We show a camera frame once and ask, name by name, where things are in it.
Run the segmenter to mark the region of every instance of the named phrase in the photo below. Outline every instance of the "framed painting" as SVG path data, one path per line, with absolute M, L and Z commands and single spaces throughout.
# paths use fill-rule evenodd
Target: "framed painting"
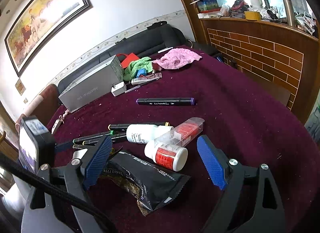
M 89 0 L 31 0 L 5 38 L 18 77 L 60 29 L 89 7 Z
M 24 87 L 23 83 L 21 82 L 20 78 L 16 82 L 16 89 L 18 90 L 19 94 L 22 95 L 25 92 L 26 88 Z

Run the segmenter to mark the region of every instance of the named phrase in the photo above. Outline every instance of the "bottle cap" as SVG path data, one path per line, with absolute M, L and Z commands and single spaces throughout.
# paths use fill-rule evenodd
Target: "bottle cap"
M 155 148 L 155 141 L 150 140 L 144 148 L 144 155 L 147 156 L 148 158 L 152 159 L 152 152 L 153 152 L 154 148 Z
M 179 151 L 177 152 L 174 158 L 172 169 L 174 171 L 180 171 L 186 164 L 187 158 L 188 158 L 187 148 L 180 147 Z
M 159 136 L 167 133 L 168 131 L 170 131 L 172 129 L 173 129 L 173 126 L 163 126 L 163 125 L 158 126 L 158 128 L 156 130 L 156 137 L 155 138 L 158 138 Z

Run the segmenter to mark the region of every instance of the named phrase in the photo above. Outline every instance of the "black leather sofa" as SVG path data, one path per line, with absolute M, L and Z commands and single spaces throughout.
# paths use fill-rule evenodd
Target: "black leather sofa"
M 150 29 L 144 30 L 131 36 L 130 38 L 117 42 L 113 47 L 95 56 L 90 61 L 86 62 L 84 65 L 70 73 L 59 82 L 59 95 L 83 73 L 90 70 L 92 67 L 96 66 L 102 61 L 119 53 L 134 53 L 139 58 L 142 58 L 144 56 L 152 56 L 164 48 L 176 47 L 180 45 L 187 45 L 189 47 L 192 46 L 194 49 L 202 50 L 210 56 L 215 56 L 219 53 L 216 48 L 210 45 L 198 44 L 196 42 L 190 42 L 186 40 L 183 33 L 179 29 L 173 28 L 169 24 L 156 24 L 158 24 L 159 27 L 151 26 Z M 122 62 L 124 58 L 124 56 L 120 56 L 119 60 Z

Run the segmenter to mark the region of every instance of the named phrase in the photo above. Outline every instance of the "wallpaper border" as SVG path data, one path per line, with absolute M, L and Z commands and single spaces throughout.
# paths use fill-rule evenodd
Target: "wallpaper border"
M 81 67 L 83 64 L 88 62 L 90 59 L 95 57 L 96 55 L 102 53 L 103 51 L 106 51 L 110 47 L 112 47 L 117 41 L 122 40 L 123 38 L 131 37 L 145 29 L 147 29 L 148 26 L 151 26 L 153 23 L 158 21 L 168 21 L 170 19 L 179 18 L 182 16 L 186 16 L 185 10 L 179 10 L 175 11 L 173 13 L 165 14 L 159 17 L 155 17 L 153 19 L 144 21 L 142 23 L 139 23 L 135 26 L 132 26 L 122 32 L 119 32 L 118 34 L 108 38 L 107 40 L 101 42 L 100 44 L 96 45 L 86 53 L 84 53 L 82 56 L 74 60 L 71 64 L 69 64 L 67 67 L 65 67 L 57 76 L 55 76 L 46 86 L 45 88 L 50 84 L 55 84 L 58 86 L 59 82 L 65 78 L 67 75 L 69 75 L 71 72 L 75 71 L 77 68 Z

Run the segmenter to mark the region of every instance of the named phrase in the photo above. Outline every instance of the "small framed picture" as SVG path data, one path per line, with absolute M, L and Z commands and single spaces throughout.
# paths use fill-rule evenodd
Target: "small framed picture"
M 26 90 L 23 83 L 21 82 L 20 78 L 16 82 L 16 89 L 18 90 L 19 94 L 22 95 L 23 92 Z

